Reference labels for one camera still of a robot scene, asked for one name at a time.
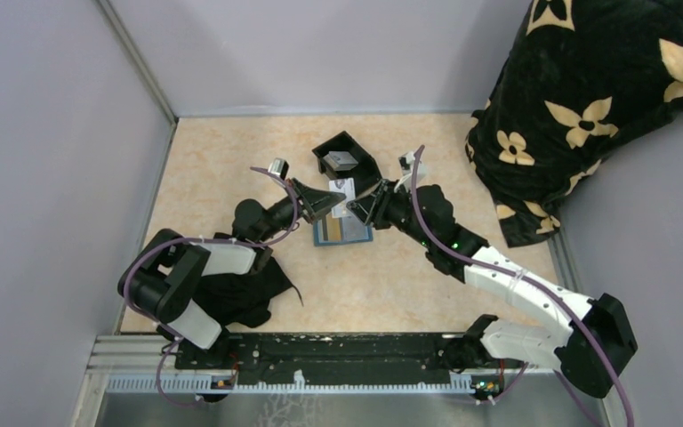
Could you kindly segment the blue card holder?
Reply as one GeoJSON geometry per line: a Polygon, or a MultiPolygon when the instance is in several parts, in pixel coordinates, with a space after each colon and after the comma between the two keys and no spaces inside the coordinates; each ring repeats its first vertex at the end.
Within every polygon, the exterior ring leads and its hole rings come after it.
{"type": "MultiPolygon", "coordinates": [[[[328,214],[325,218],[330,219],[331,217],[333,217],[333,216],[331,214],[328,214]]],[[[314,225],[313,225],[313,243],[314,243],[314,246],[316,246],[316,247],[342,246],[342,245],[350,245],[350,244],[367,243],[367,242],[372,242],[374,240],[372,228],[370,226],[364,225],[355,216],[347,216],[347,217],[337,218],[337,219],[340,219],[341,223],[342,223],[343,241],[340,244],[335,244],[335,245],[321,245],[318,242],[318,236],[317,236],[318,223],[321,221],[321,220],[319,220],[316,223],[314,223],[314,225]]]]}

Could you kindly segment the yellow credit card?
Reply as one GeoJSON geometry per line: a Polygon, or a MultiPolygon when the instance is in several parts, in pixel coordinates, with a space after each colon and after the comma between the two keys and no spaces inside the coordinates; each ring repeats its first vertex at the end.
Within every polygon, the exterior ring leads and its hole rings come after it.
{"type": "Polygon", "coordinates": [[[318,223],[318,242],[321,245],[335,245],[343,241],[342,221],[337,218],[325,218],[318,223]]]}

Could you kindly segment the black card tray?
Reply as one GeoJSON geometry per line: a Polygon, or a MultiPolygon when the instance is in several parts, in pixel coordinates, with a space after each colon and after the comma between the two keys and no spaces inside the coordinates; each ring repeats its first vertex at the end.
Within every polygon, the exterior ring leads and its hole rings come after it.
{"type": "Polygon", "coordinates": [[[357,196],[375,187],[382,179],[374,157],[346,131],[336,134],[311,152],[317,159],[321,174],[332,181],[352,179],[357,196]]]}

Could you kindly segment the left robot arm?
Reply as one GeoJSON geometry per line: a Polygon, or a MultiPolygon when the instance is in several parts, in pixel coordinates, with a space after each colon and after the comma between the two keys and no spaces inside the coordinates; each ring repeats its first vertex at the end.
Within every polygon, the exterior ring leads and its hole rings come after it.
{"type": "Polygon", "coordinates": [[[296,179],[283,181],[286,197],[269,208],[248,198],[235,208],[232,231],[212,238],[185,238],[161,229],[118,280],[128,309],[153,320],[157,331],[197,346],[210,368],[231,355],[226,326],[266,323],[271,300],[297,286],[284,273],[272,246],[300,220],[313,223],[345,198],[313,189],[296,179]]]}

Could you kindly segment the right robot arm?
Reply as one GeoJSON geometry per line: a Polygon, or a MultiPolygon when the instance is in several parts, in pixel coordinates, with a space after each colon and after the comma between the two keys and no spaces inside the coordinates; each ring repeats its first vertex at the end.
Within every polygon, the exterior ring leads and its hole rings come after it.
{"type": "Polygon", "coordinates": [[[538,326],[527,326],[481,316],[465,343],[473,365],[523,361],[556,371],[597,399],[620,386],[638,344],[623,304],[611,294],[578,294],[521,268],[459,224],[438,185],[411,192],[381,181],[347,207],[364,224],[395,228],[424,246],[427,260],[441,273],[501,297],[538,321],[538,326]]]}

